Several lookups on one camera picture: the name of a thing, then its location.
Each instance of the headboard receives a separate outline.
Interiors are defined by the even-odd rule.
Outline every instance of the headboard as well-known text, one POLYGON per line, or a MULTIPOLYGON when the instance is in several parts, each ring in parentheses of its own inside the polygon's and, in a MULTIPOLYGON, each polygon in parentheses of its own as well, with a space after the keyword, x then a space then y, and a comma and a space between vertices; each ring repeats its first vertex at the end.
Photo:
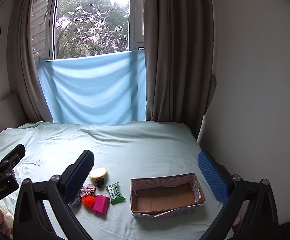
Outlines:
POLYGON ((0 101, 0 132, 6 128, 15 128, 24 123, 27 123, 27 119, 16 93, 0 101))

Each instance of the open box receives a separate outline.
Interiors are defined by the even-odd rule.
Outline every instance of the open box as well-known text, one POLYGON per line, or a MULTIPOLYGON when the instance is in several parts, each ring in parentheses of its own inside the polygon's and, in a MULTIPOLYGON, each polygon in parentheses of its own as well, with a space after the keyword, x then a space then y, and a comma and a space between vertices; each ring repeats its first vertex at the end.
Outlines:
POLYGON ((196 211, 205 196, 196 174, 132 179, 130 206, 134 217, 170 217, 196 211))

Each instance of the tree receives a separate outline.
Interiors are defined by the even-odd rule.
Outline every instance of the tree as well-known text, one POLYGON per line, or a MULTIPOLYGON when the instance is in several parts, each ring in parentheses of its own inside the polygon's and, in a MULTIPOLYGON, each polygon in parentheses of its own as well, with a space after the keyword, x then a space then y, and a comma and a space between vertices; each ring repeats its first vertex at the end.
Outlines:
POLYGON ((128 13, 129 5, 109 0, 58 0, 56 58, 127 50, 128 13))

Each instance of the bed sheet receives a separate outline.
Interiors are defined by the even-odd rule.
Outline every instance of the bed sheet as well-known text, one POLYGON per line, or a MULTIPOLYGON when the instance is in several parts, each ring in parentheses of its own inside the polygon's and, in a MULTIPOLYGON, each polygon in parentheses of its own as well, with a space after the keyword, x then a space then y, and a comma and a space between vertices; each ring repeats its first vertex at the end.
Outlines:
MULTIPOLYGON (((126 201, 110 205, 107 216, 96 215, 83 206, 72 209, 79 222, 97 239, 199 239, 222 208, 197 165, 200 147, 188 127, 179 123, 129 122, 124 125, 64 125, 38 122, 6 129, 0 134, 0 160, 17 144, 26 148, 15 167, 19 184, 49 180, 61 174, 85 150, 95 155, 93 168, 108 169, 106 185, 119 182, 126 201), (195 172, 206 201, 200 210, 180 216, 134 218, 130 209, 131 178, 149 178, 195 172)), ((0 201, 14 215, 18 191, 0 201)), ((97 194, 108 195, 105 188, 97 194)), ((49 202, 45 207, 54 229, 66 239, 49 202)))

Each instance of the orange pom-pom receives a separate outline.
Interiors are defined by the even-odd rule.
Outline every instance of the orange pom-pom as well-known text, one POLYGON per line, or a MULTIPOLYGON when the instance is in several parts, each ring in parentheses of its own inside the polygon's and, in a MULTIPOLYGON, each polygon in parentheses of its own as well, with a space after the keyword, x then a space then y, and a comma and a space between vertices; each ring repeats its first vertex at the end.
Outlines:
POLYGON ((95 197, 88 195, 86 197, 83 197, 81 199, 83 205, 85 206, 85 208, 93 208, 94 204, 95 204, 95 197))

